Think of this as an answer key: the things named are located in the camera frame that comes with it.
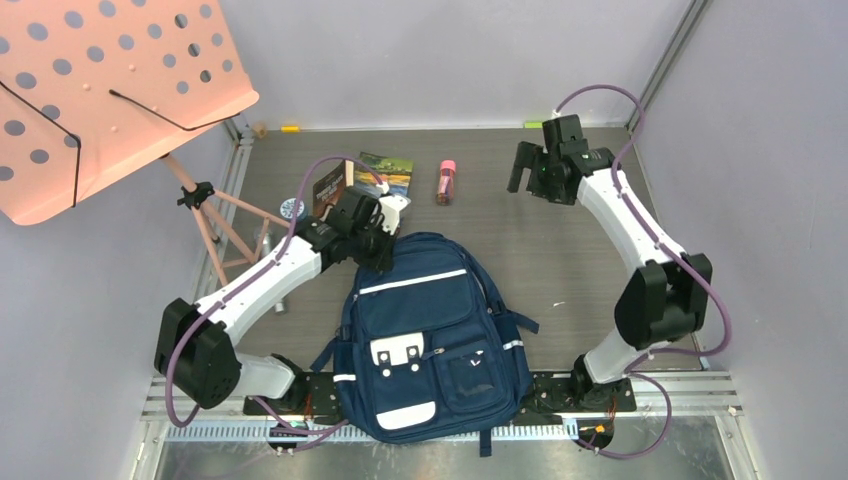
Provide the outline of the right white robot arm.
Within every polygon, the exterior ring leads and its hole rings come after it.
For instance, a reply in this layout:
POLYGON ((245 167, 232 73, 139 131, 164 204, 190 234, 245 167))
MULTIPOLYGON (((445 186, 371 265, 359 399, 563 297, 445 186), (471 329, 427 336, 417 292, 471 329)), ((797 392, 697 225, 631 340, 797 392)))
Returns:
POLYGON ((578 357, 569 389, 574 403, 596 410, 637 361, 703 326, 712 264, 673 241, 632 192, 614 153, 591 148, 580 119, 542 124, 541 145, 519 142, 507 190, 521 185, 551 203, 581 204, 608 235, 629 274, 614 307, 614 329, 578 357))

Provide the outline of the navy blue student backpack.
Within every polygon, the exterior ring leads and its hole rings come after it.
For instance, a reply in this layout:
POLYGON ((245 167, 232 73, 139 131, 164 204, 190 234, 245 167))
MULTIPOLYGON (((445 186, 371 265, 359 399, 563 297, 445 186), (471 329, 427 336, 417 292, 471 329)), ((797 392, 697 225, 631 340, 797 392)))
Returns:
POLYGON ((335 336, 312 364, 332 369, 346 419, 389 444, 492 432, 519 412, 533 376, 523 331, 488 272, 435 232, 399 238, 384 273, 360 268, 335 336))

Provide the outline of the pink capped tube bottle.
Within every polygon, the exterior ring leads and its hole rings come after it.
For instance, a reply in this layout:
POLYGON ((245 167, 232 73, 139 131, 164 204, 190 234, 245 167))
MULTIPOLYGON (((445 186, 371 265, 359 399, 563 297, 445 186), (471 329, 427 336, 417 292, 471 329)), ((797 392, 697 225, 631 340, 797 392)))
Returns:
POLYGON ((441 206, 448 206, 454 198, 454 185, 456 174, 456 162, 454 160, 443 160, 439 167, 439 181, 436 193, 436 202, 441 206))

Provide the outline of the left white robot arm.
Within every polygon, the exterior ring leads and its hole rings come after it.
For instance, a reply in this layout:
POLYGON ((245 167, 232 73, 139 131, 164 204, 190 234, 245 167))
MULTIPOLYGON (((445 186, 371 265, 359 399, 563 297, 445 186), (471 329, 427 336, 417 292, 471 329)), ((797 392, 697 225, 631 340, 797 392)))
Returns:
POLYGON ((261 396, 284 414, 307 398, 294 368, 275 356, 236 347, 278 301, 329 267, 352 259, 384 272, 409 199, 349 186, 324 217, 296 221, 291 236, 219 290, 194 302, 177 298, 163 312, 154 366, 166 379, 166 396, 181 392, 212 409, 232 396, 261 396))

